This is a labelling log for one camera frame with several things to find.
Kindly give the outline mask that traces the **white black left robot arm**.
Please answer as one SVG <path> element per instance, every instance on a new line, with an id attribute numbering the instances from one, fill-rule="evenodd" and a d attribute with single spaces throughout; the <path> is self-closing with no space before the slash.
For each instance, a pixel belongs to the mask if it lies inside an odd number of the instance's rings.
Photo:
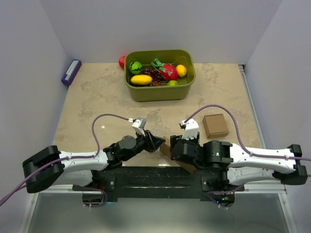
<path id="1" fill-rule="evenodd" d="M 38 193 L 53 185 L 72 184 L 96 190 L 101 179 L 93 171 L 112 170 L 123 162 L 147 151 L 155 152 L 164 144 L 163 138 L 152 135 L 124 136 L 117 143 L 99 152 L 73 153 L 48 146 L 22 163 L 28 193 Z"/>

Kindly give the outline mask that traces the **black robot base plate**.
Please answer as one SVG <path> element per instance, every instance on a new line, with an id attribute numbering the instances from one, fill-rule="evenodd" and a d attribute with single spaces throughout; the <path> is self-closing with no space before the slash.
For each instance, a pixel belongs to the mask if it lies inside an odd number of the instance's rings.
<path id="1" fill-rule="evenodd" d="M 191 174 L 182 167 L 122 166 L 91 173 L 89 185 L 72 187 L 73 191 L 84 192 L 84 203 L 99 203 L 101 194 L 90 194 L 96 188 L 107 194 L 108 202 L 121 198 L 199 199 L 229 206 L 234 203 L 234 192 L 244 190 L 242 184 L 229 184 L 224 172 L 198 170 Z"/>

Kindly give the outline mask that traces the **brown cardboard box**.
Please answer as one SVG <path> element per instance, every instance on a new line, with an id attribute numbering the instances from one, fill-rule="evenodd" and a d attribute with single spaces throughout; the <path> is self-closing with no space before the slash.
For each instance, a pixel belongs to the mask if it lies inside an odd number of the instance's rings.
<path id="1" fill-rule="evenodd" d="M 166 137 L 163 137 L 162 139 L 165 140 L 165 143 L 160 146 L 160 152 L 167 156 L 169 159 L 171 158 L 171 144 L 170 140 Z M 180 167 L 182 167 L 184 170 L 186 170 L 188 173 L 193 174 L 196 171 L 196 168 L 192 165 L 180 162 L 180 161 L 174 161 L 176 164 L 178 164 Z"/>

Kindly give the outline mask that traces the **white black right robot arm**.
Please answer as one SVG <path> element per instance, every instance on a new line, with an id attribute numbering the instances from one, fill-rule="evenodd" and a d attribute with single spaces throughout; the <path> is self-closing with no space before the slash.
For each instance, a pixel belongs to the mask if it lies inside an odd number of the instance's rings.
<path id="1" fill-rule="evenodd" d="M 232 186 L 263 180 L 279 180 L 285 185 L 303 185 L 308 179 L 301 164 L 302 149 L 292 144 L 285 149 L 242 148 L 225 141 L 212 140 L 203 145 L 199 138 L 170 137 L 171 159 L 197 170 L 217 173 L 211 185 L 227 191 Z"/>

